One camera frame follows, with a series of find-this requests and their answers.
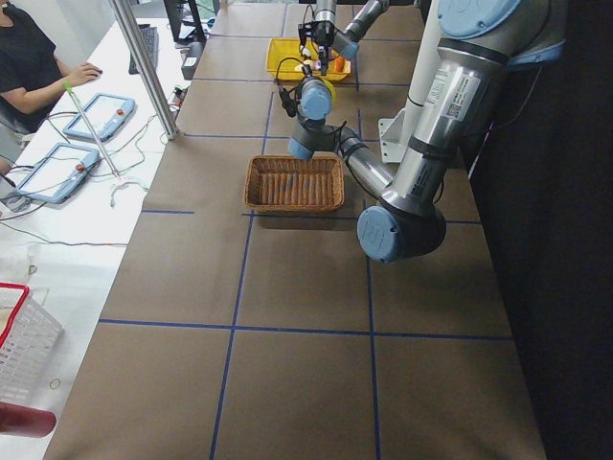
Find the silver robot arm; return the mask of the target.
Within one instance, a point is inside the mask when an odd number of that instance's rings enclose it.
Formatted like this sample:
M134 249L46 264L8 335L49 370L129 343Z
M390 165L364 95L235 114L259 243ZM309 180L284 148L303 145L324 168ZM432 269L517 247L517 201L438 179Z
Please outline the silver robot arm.
M289 152L302 160L317 151L339 154L375 197L357 223L371 259L392 263L440 246L445 220L434 198L458 146L484 134L509 71L560 57L567 13L564 1L431 2L406 105L379 130L381 147L400 157L396 171L352 129L327 124L331 90L321 76L306 72L296 91Z
M336 1L317 1L310 22L304 25L305 36L315 43L320 73L329 72L332 53L338 58L352 60L359 50L359 41L373 26L375 21L390 8L387 0L370 0L361 8L352 21L339 29L336 26Z

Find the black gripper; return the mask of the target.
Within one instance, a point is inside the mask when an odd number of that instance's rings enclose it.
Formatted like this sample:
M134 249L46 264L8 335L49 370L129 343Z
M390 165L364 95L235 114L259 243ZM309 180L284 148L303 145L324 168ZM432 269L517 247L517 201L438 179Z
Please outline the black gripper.
M325 76L329 70L329 50L335 39L336 28L332 21L313 20L311 22L312 40L319 50L319 71Z

